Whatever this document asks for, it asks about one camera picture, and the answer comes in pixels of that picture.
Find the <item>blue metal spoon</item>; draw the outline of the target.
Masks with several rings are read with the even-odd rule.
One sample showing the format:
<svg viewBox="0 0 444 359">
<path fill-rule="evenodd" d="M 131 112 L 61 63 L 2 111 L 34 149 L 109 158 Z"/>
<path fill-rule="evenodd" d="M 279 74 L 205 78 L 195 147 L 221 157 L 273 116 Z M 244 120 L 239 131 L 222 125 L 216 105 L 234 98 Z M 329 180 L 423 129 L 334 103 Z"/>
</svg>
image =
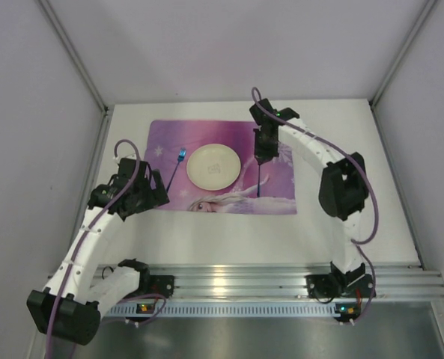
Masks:
<svg viewBox="0 0 444 359">
<path fill-rule="evenodd" d="M 258 163 L 257 198 L 261 196 L 261 164 Z"/>
</svg>

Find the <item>purple printed placemat cloth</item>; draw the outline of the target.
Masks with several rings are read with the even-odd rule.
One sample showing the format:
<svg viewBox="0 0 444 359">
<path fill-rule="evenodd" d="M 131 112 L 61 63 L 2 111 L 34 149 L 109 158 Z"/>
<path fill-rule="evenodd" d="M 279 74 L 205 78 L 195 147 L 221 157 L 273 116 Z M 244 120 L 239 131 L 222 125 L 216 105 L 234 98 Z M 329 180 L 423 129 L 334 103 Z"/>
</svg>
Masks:
<svg viewBox="0 0 444 359">
<path fill-rule="evenodd" d="M 150 124 L 144 160 L 160 171 L 168 185 L 181 147 L 186 158 L 168 191 L 169 211 L 218 212 L 247 215 L 296 214 L 294 164 L 289 147 L 261 166 L 261 196 L 257 198 L 258 163 L 254 157 L 255 124 L 222 120 L 155 120 Z M 190 155 L 207 144 L 223 144 L 240 157 L 234 184 L 218 191 L 193 185 L 186 173 Z"/>
</svg>

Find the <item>cream round plate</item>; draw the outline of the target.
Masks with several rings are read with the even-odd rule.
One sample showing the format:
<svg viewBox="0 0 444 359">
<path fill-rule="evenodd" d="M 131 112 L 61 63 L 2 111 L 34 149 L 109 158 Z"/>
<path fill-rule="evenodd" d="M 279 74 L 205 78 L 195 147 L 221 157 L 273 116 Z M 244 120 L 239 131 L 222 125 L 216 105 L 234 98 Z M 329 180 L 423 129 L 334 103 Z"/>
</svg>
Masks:
<svg viewBox="0 0 444 359">
<path fill-rule="evenodd" d="M 234 184 L 241 172 L 237 153 L 223 144 L 199 147 L 189 157 L 186 173 L 190 182 L 205 191 L 218 191 Z"/>
</svg>

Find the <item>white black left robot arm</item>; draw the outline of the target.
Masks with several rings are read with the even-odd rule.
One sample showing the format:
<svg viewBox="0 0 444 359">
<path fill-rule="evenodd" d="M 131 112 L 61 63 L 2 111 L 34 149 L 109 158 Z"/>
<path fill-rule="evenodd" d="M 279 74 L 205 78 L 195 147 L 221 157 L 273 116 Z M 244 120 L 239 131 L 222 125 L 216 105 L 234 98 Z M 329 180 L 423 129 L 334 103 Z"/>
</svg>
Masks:
<svg viewBox="0 0 444 359">
<path fill-rule="evenodd" d="M 174 276 L 151 274 L 137 259 L 121 260 L 106 279 L 92 283 L 126 219 L 168 202 L 158 170 L 137 159 L 119 161 L 109 182 L 91 192 L 82 226 L 56 273 L 42 290 L 28 295 L 26 304 L 40 333 L 84 346 L 115 305 L 173 295 Z"/>
</svg>

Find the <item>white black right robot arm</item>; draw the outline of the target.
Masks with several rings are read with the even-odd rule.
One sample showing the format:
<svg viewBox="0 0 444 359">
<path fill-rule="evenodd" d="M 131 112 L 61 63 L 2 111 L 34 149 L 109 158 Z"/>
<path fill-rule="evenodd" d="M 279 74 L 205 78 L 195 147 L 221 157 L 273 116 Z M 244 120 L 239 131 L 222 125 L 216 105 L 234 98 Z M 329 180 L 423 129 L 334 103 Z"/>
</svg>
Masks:
<svg viewBox="0 0 444 359">
<path fill-rule="evenodd" d="M 268 99 L 261 99 L 249 109 L 257 128 L 254 155 L 263 165 L 281 154 L 283 145 L 311 165 L 320 176 L 318 202 L 334 219 L 332 234 L 332 276 L 342 286 L 349 286 L 365 275 L 365 264 L 353 240 L 365 208 L 368 188 L 360 171 L 365 168 L 359 153 L 341 154 L 332 144 L 312 133 L 292 108 L 275 110 Z"/>
</svg>

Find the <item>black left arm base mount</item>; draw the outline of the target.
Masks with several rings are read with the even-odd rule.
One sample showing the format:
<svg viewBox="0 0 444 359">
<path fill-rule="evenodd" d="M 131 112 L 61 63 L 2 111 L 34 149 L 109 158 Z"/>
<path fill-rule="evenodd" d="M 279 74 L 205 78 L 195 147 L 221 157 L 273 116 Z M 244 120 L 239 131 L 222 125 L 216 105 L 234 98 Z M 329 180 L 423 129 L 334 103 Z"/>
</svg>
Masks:
<svg viewBox="0 0 444 359">
<path fill-rule="evenodd" d="M 96 277 L 100 277 L 102 280 L 105 280 L 114 271 L 115 268 L 113 266 L 104 266 L 96 272 Z M 148 281 L 148 287 L 145 294 L 160 294 L 166 298 L 170 298 L 174 293 L 174 280 L 175 277 L 173 275 L 150 273 L 150 279 Z"/>
</svg>

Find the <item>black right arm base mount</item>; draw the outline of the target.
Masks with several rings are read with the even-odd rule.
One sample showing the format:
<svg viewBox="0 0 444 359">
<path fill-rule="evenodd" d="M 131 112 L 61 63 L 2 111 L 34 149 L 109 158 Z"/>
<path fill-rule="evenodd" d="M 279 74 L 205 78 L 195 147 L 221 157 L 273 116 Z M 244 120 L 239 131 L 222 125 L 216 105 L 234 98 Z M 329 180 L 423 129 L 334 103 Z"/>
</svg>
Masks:
<svg viewBox="0 0 444 359">
<path fill-rule="evenodd" d="M 346 273 L 331 263 L 328 273 L 310 274 L 305 281 L 309 298 L 323 303 L 342 298 L 368 299 L 376 295 L 373 276 L 367 273 L 364 263 Z"/>
</svg>

